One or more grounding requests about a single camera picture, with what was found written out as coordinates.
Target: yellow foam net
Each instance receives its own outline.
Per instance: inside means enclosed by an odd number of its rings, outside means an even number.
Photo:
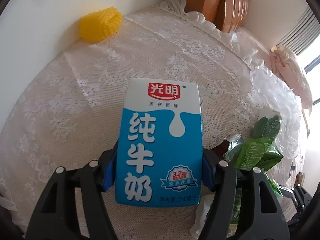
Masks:
[[[115,7],[89,13],[80,20],[80,36],[88,42],[103,41],[115,34],[121,24],[122,15]]]

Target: lace tablecloth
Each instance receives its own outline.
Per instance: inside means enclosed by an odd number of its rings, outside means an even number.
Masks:
[[[206,148],[231,133],[250,136],[267,105],[250,81],[254,51],[202,14],[185,14],[183,3],[166,1],[128,14],[119,32],[103,42],[76,42],[21,95],[0,136],[0,204],[23,230],[57,166],[82,167],[113,147],[131,77],[197,83]],[[115,202],[113,187],[103,199],[119,239],[192,239],[195,206],[124,206]],[[78,215],[86,234],[80,202]]]

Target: silver screw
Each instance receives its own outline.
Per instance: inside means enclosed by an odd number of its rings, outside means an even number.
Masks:
[[[227,161],[219,161],[219,165],[221,166],[221,167],[228,167],[228,162]]]
[[[92,168],[93,168],[93,167],[97,167],[97,166],[98,166],[98,164],[99,164],[99,162],[98,162],[98,161],[96,161],[96,160],[94,160],[94,161],[90,161],[90,162],[89,162],[89,166],[90,166],[90,167],[92,167]]]
[[[253,172],[259,174],[259,173],[261,173],[261,169],[258,167],[254,167]]]
[[[58,173],[58,174],[63,173],[63,171],[64,171],[64,167],[58,167],[56,169],[56,173]]]

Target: milk carton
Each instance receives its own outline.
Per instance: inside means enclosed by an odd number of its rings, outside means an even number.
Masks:
[[[197,205],[202,128],[197,84],[132,78],[116,163],[116,201],[146,207]]]

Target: red brand logo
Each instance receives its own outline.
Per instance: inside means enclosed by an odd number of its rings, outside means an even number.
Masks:
[[[148,96],[159,100],[179,99],[180,86],[161,83],[149,83]]]

